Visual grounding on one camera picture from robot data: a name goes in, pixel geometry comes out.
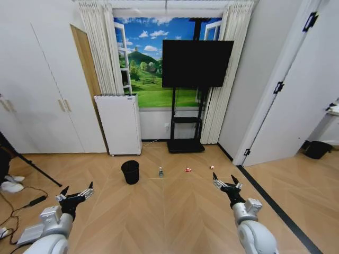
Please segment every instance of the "television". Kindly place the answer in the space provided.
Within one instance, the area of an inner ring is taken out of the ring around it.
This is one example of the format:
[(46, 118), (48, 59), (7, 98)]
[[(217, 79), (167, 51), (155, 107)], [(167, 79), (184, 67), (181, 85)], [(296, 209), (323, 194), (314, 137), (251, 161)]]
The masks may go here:
[(222, 86), (233, 41), (163, 40), (163, 87)]

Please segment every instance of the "shelf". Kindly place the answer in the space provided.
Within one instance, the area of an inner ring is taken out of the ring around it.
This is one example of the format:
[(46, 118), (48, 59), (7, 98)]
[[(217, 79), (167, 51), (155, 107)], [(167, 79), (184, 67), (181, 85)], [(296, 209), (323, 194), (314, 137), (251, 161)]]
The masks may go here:
[(197, 117), (174, 117), (173, 121), (175, 123), (197, 123)]
[(170, 153), (204, 152), (199, 139), (173, 139), (167, 142)]

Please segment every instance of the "black baseboard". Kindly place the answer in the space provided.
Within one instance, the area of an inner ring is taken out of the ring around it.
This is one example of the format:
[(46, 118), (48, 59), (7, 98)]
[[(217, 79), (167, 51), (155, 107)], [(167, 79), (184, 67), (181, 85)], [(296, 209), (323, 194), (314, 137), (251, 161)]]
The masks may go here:
[(228, 154), (228, 152), (221, 146), (221, 144), (218, 143), (218, 146), (219, 146), (220, 149), (224, 152), (224, 154), (227, 156), (227, 158), (228, 158), (230, 161), (233, 161), (232, 156)]
[(169, 139), (142, 139), (141, 141), (142, 142), (153, 142), (153, 141), (155, 141), (155, 142), (166, 142), (167, 140), (169, 140)]
[(261, 187), (261, 185), (250, 175), (247, 170), (238, 165), (237, 168), (243, 173), (247, 180), (260, 193), (260, 195), (267, 201), (277, 215), (284, 221), (289, 229), (296, 235), (302, 244), (308, 249), (310, 253), (322, 253), (322, 251), (312, 242), (312, 240), (301, 230), (300, 227), (291, 219), (290, 216), (276, 203), (276, 201)]

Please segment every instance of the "sky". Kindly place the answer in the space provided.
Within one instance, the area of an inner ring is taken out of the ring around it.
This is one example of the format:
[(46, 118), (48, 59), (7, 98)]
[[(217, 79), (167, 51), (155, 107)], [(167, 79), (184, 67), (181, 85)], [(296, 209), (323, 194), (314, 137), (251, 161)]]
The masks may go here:
[[(220, 18), (212, 18), (209, 22), (201, 25), (200, 40), (203, 40), (205, 26)], [(163, 40), (192, 40), (194, 32), (194, 22), (190, 22), (185, 17), (115, 17), (114, 21), (124, 25), (128, 52), (133, 52), (135, 47), (138, 51), (159, 60), (162, 57)], [(122, 34), (115, 30), (118, 44), (122, 43)], [(208, 34), (208, 39), (212, 39), (213, 32)]]

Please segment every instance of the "black trash can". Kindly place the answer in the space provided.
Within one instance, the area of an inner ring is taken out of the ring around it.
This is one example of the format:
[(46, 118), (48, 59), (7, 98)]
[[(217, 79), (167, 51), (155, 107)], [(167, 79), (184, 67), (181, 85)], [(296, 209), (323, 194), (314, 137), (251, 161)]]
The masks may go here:
[(331, 152), (332, 146), (320, 141), (312, 141), (305, 150), (305, 155), (312, 159), (320, 159), (325, 153)]
[(126, 161), (121, 166), (126, 183), (136, 184), (139, 180), (139, 163), (135, 160)]

